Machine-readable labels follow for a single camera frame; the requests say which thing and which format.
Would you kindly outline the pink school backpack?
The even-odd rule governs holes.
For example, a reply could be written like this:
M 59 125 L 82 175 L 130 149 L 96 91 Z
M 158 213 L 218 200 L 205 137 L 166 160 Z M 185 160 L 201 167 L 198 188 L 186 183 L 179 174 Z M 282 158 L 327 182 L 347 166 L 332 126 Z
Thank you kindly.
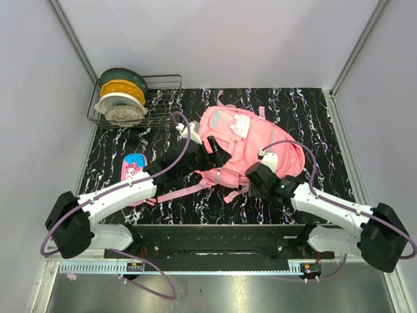
M 302 173 L 306 158 L 301 146 L 294 144 L 294 138 L 279 126 L 266 119 L 265 108 L 259 107 L 259 113 L 224 104 L 222 91 L 218 92 L 217 103 L 205 110 L 200 119 L 198 134 L 202 141 L 214 136 L 221 148 L 231 155 L 231 159 L 221 168 L 209 171 L 197 171 L 201 175 L 198 184 L 158 196 L 157 201 L 181 198 L 200 190 L 221 185 L 233 191 L 224 198 L 230 203 L 237 196 L 247 193 L 250 181 L 246 170 L 260 161 L 258 152 L 273 151 L 278 155 L 276 175 L 296 177 Z

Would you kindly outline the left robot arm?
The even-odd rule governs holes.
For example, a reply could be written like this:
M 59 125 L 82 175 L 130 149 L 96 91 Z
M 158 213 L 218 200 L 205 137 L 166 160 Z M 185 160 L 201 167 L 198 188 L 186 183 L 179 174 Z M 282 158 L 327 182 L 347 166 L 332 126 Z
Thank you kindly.
M 195 170 L 224 166 L 231 154 L 213 137 L 209 137 L 207 143 L 208 147 L 182 139 L 129 179 L 90 194 L 61 194 L 46 221 L 48 234 L 40 253 L 51 256 L 45 248 L 48 241 L 53 241 L 56 251 L 64 259 L 103 249 L 118 249 L 126 258 L 136 257 L 141 243 L 128 227 L 102 224 L 101 221 L 132 203 L 153 198 L 158 188 L 168 182 Z

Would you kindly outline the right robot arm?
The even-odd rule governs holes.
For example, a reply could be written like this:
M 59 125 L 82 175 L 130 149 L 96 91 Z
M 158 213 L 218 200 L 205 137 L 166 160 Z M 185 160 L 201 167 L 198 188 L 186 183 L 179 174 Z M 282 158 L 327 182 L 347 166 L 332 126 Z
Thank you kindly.
M 416 257 L 416 243 L 394 209 L 385 203 L 372 207 L 343 200 L 294 175 L 276 173 L 280 159 L 262 148 L 253 162 L 244 167 L 249 190 L 279 206 L 309 213 L 331 222 L 335 228 L 314 226 L 296 242 L 302 258 L 318 252 L 336 252 L 360 256 L 370 266 L 394 271 L 399 260 Z

